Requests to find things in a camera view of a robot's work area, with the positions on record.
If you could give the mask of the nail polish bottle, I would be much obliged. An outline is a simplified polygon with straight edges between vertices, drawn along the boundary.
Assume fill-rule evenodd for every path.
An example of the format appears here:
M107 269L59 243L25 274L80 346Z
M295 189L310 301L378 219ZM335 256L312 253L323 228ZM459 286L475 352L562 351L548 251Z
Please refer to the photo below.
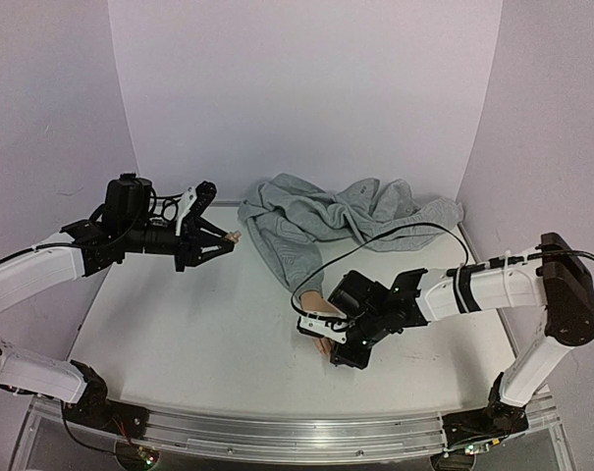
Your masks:
M242 233L239 231L228 233L226 239L230 240L233 243L238 243L240 238L242 237Z

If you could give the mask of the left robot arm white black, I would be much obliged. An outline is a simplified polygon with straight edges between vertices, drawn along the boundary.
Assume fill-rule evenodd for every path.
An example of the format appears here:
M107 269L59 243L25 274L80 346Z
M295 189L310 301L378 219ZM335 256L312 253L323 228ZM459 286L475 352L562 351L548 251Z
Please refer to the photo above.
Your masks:
M226 232L203 217L216 194L214 183L203 182L178 196L158 197L150 180L120 175L108 183L104 202L89 218L0 259L0 315L49 288L120 264L129 253L170 256L182 272L232 252L240 233ZM96 429L115 418L107 386L93 369L1 338L0 389L74 404Z

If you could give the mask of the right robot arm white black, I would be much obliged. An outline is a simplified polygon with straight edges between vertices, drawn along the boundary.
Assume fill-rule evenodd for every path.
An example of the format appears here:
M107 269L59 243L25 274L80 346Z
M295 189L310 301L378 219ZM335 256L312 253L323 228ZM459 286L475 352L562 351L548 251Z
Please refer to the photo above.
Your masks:
M388 288L351 270L328 298L348 319L331 362L363 369L372 348L389 335L458 315L542 307L545 317L533 342L498 375L487 405L443 418L449 448L522 433L534 393L571 350L594 340L594 286L584 255L560 235L546 233L521 254L447 270L406 271Z

